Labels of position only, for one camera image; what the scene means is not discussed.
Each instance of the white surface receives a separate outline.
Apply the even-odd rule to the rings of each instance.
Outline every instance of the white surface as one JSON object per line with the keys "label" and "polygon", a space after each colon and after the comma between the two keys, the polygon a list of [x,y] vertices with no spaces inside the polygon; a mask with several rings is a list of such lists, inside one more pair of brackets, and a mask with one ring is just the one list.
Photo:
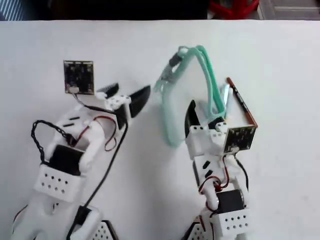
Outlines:
{"label": "white surface", "polygon": [[[319,29],[315,21],[0,22],[1,238],[39,171],[33,121],[55,122],[75,105],[63,60],[94,61],[96,89],[118,81],[129,94],[154,83],[179,45],[201,44],[217,81],[232,78],[259,124],[238,156],[250,177],[253,239],[318,239]],[[150,103],[92,202],[120,240],[177,240],[204,206],[186,145],[170,149],[161,130]],[[46,146],[52,133],[36,134]],[[85,199],[110,158],[99,155]]]}

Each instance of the green plastic object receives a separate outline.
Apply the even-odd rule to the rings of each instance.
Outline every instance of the green plastic object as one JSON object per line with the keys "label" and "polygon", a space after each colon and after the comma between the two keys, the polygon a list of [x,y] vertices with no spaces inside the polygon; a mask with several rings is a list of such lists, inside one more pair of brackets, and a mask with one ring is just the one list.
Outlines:
{"label": "green plastic object", "polygon": [[[188,76],[185,75],[188,67],[195,69],[190,71],[189,75],[198,68],[198,76],[188,80]],[[201,106],[207,123],[225,115],[225,105],[210,59],[201,45],[190,48],[179,47],[163,70],[154,89],[161,93],[165,135],[172,147],[177,147],[185,139],[184,119],[191,100],[195,100],[196,105]]]}

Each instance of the red wire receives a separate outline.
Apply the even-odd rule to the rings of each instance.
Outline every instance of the red wire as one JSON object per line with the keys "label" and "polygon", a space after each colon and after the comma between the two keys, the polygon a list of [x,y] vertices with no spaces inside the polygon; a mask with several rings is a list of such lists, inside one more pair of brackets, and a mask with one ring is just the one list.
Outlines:
{"label": "red wire", "polygon": [[[105,145],[104,145],[104,150],[105,150],[106,152],[109,152],[109,151],[111,151],[112,149],[114,149],[114,148],[117,146],[117,139],[115,138],[115,134],[116,134],[116,130],[117,130],[117,123],[116,123],[116,121],[115,121],[112,117],[110,117],[110,116],[103,116],[103,115],[96,116],[95,118],[93,118],[93,121],[96,121],[97,119],[109,119],[109,120],[111,120],[111,121],[113,122],[113,124],[114,124],[113,133],[112,133],[111,137],[106,141],[106,143],[105,143]],[[82,132],[79,134],[78,138],[76,139],[76,144],[79,142],[79,140],[82,138],[83,134],[84,134],[88,129],[89,129],[89,126],[86,126],[86,127],[82,130]],[[106,146],[108,145],[108,143],[109,143],[112,139],[114,139],[114,142],[115,142],[114,146],[113,146],[111,149],[106,149]]]}
{"label": "red wire", "polygon": [[20,211],[17,212],[17,214],[14,216],[13,222],[15,222],[16,218],[18,217],[18,215],[26,209],[26,207],[28,207],[28,205],[25,205]]}
{"label": "red wire", "polygon": [[226,183],[225,183],[225,185],[220,186],[220,187],[221,187],[222,189],[224,189],[224,188],[228,187],[230,178],[229,178],[228,169],[227,169],[227,166],[226,166],[226,163],[225,163],[225,156],[222,157],[222,161],[223,161],[223,165],[224,165],[224,171],[225,171],[225,176],[226,176]]}
{"label": "red wire", "polygon": [[220,180],[217,176],[215,176],[215,175],[210,175],[210,176],[208,176],[208,177],[203,181],[203,183],[200,185],[199,190],[198,190],[200,194],[203,194],[203,193],[202,193],[202,189],[203,189],[206,181],[208,181],[208,180],[210,180],[210,179],[217,179],[217,180],[218,180],[218,185],[216,185],[215,183],[213,183],[213,185],[214,185],[215,188],[218,188],[218,187],[221,185],[221,180]]}

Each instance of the black circuit board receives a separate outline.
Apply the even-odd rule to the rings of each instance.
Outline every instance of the black circuit board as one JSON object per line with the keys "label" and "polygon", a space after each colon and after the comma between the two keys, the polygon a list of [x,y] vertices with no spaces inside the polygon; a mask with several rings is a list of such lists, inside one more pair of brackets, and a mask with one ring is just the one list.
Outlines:
{"label": "black circuit board", "polygon": [[229,128],[223,152],[225,154],[231,153],[236,147],[239,148],[239,151],[250,149],[256,129],[257,127],[254,125]]}
{"label": "black circuit board", "polygon": [[70,88],[78,88],[77,94],[94,95],[94,62],[93,61],[63,61],[64,87],[67,94]]}

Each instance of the black wire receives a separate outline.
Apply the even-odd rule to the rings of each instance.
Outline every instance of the black wire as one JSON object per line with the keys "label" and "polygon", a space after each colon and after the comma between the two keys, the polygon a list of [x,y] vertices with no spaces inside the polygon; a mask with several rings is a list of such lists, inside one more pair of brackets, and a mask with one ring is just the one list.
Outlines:
{"label": "black wire", "polygon": [[49,121],[45,121],[45,120],[37,120],[32,124],[32,130],[31,130],[31,137],[36,145],[36,147],[38,148],[39,152],[40,152],[40,159],[41,159],[41,163],[45,164],[45,151],[44,148],[40,145],[39,141],[36,138],[36,128],[38,126],[38,124],[45,124],[53,129],[55,129],[58,133],[60,133],[62,135],[62,137],[65,138],[66,142],[69,145],[72,145],[73,142],[76,140],[70,133],[66,133],[64,130],[62,130],[60,127],[58,127],[57,125],[54,125],[53,123],[49,122]]}
{"label": "black wire", "polygon": [[236,155],[234,155],[234,159],[236,160],[236,163],[239,165],[239,167],[242,169],[242,171],[245,175],[245,186],[246,186],[246,189],[248,189],[248,191],[249,191],[249,178],[248,178],[247,171],[246,171],[245,167],[242,165],[242,163],[239,161],[239,159],[236,157]]}
{"label": "black wire", "polygon": [[[125,125],[123,134],[122,134],[121,139],[120,139],[120,141],[119,141],[119,144],[117,145],[117,147],[116,147],[116,149],[115,149],[115,151],[114,151],[114,153],[113,153],[113,155],[112,155],[111,161],[110,161],[110,163],[109,163],[108,168],[107,168],[106,171],[105,171],[104,176],[102,177],[101,181],[99,182],[98,186],[95,188],[95,190],[93,191],[93,193],[91,194],[91,196],[89,197],[89,199],[88,199],[88,200],[86,201],[86,203],[83,205],[83,209],[86,209],[86,208],[88,207],[88,205],[90,204],[91,200],[95,197],[95,195],[97,194],[97,192],[98,192],[99,189],[101,188],[102,184],[105,182],[105,180],[106,180],[106,178],[107,178],[107,176],[108,176],[108,174],[109,174],[109,172],[110,172],[110,169],[111,169],[111,167],[112,167],[112,165],[113,165],[113,163],[114,163],[114,160],[115,160],[115,158],[116,158],[116,156],[117,156],[117,153],[118,153],[118,151],[119,151],[119,148],[120,148],[120,146],[121,146],[122,142],[124,141],[124,138],[125,138],[125,136],[126,136],[126,134],[127,134],[127,131],[128,131],[128,121],[127,121],[127,119],[126,119],[124,116],[122,116],[122,115],[119,114],[119,113],[116,113],[116,112],[110,111],[110,110],[106,110],[106,109],[103,109],[103,108],[100,108],[100,107],[97,107],[97,106],[86,105],[86,104],[84,104],[82,101],[80,101],[75,94],[74,94],[73,96],[74,96],[74,98],[75,98],[81,105],[83,105],[84,107],[86,107],[86,108],[88,108],[88,109],[90,109],[90,110],[94,110],[94,111],[99,111],[99,112],[104,112],[104,113],[108,113],[108,114],[115,115],[117,118],[119,118],[121,121],[123,121],[123,122],[124,122],[124,125]],[[75,226],[76,226],[76,222],[77,222],[76,219],[74,219],[73,224],[72,224],[72,226],[71,226],[71,228],[70,228],[70,230],[69,230],[69,232],[68,232],[68,235],[66,236],[66,239],[67,239],[67,240],[70,239],[70,236],[71,236],[71,234],[72,234],[72,232],[73,232],[73,230],[74,230],[74,228],[75,228]]]}

